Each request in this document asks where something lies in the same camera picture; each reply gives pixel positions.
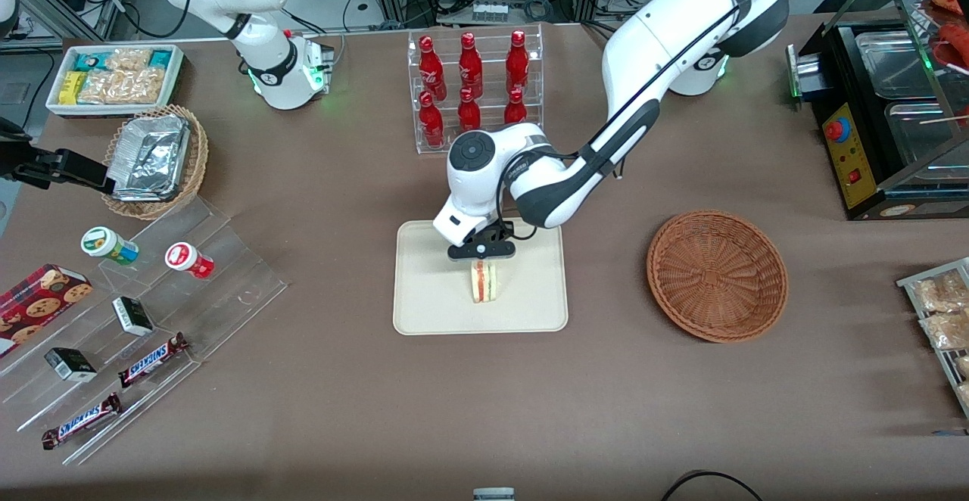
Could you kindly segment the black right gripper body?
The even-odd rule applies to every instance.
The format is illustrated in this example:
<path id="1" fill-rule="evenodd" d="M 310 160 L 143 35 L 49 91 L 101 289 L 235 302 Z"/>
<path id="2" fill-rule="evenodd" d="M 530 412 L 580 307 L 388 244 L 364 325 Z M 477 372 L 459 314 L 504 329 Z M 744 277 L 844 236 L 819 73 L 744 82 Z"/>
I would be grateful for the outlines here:
<path id="1" fill-rule="evenodd" d="M 21 126 L 1 119 L 1 177 L 48 188 L 61 160 L 59 153 L 35 147 Z"/>

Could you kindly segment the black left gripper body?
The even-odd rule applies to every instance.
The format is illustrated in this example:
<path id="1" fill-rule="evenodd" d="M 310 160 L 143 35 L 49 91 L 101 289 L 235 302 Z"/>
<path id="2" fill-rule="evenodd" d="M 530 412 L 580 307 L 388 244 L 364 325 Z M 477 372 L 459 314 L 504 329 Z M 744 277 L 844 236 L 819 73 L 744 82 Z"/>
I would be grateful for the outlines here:
<path id="1" fill-rule="evenodd" d="M 513 222 L 493 222 L 480 232 L 468 236 L 463 245 L 447 247 L 447 257 L 453 262 L 497 260 L 516 255 L 512 242 Z"/>

